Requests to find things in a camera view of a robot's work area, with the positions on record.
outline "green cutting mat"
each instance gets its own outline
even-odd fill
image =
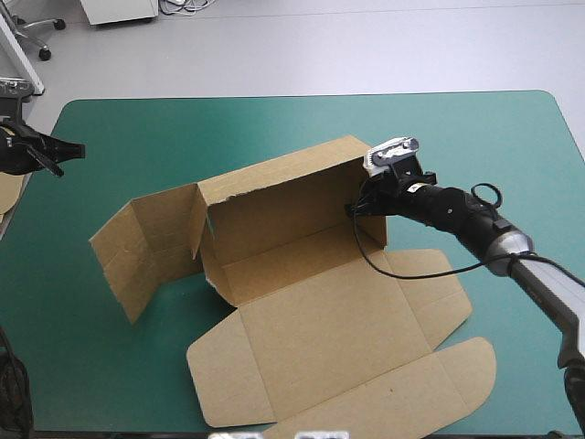
[[[37,173],[0,242],[0,322],[30,373],[38,429],[206,429],[186,348],[230,312],[202,275],[164,286],[134,326],[101,275],[89,237],[129,198],[354,134],[376,145],[420,139],[443,186],[491,182],[502,212],[541,254],[585,275],[585,167],[542,91],[303,98],[79,101],[54,135],[87,145],[61,180]],[[454,238],[390,219],[390,248]],[[474,312],[447,341],[483,336],[498,372],[488,402],[447,433],[576,434],[556,369],[558,331],[512,281],[461,276]]]

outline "gray floor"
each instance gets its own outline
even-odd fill
[[[585,151],[585,0],[218,0],[193,18],[94,28],[76,0],[19,0],[62,16],[28,120],[50,131],[86,98],[545,90]]]

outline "box side panel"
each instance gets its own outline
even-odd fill
[[[134,322],[161,278],[133,206],[128,204],[116,213],[90,243],[110,288]]]
[[[199,251],[199,243],[203,234],[203,228],[207,222],[207,203],[203,199],[201,189],[197,186],[193,196],[193,207],[190,213],[188,225],[188,242],[192,254]]]
[[[209,425],[275,421],[239,311],[193,343],[186,358]]]
[[[409,250],[386,253],[393,273],[416,275],[452,270],[443,252]],[[399,281],[432,349],[438,347],[472,313],[457,276]]]
[[[278,420],[431,352],[399,284],[361,259],[240,312]]]
[[[299,413],[268,429],[264,437],[347,430],[352,439],[418,439],[472,413],[487,399],[494,380],[493,348],[474,338]]]
[[[226,276],[226,272],[216,257],[213,236],[211,234],[211,229],[207,224],[203,229],[203,235],[199,245],[199,253],[201,254],[201,261],[203,263],[203,268],[205,269],[207,281],[230,305],[237,305],[238,301],[234,299],[234,294],[229,285],[229,279]]]
[[[132,206],[156,261],[162,282],[197,273],[189,246],[189,224],[197,186],[175,187],[136,198]]]
[[[242,261],[347,222],[344,206],[366,177],[358,159],[210,207],[218,259]]]
[[[380,249],[367,235],[362,242],[369,252]],[[347,219],[344,224],[225,265],[224,269],[234,303],[241,305],[358,257],[352,225]]]
[[[208,206],[362,157],[369,146],[349,135],[199,182]]]

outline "unfolded cardboard box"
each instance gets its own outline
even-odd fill
[[[434,352],[472,310],[457,278],[399,282],[361,258],[344,205],[367,176],[368,148],[348,136],[137,198],[91,239],[131,321],[199,261],[237,307],[187,352],[209,425],[276,423],[265,436],[282,439],[418,438],[491,392],[487,341]],[[360,224],[385,270],[450,269],[439,251],[385,252],[384,218]]]

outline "white cabinet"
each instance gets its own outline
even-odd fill
[[[158,16],[158,0],[80,1],[93,25]]]

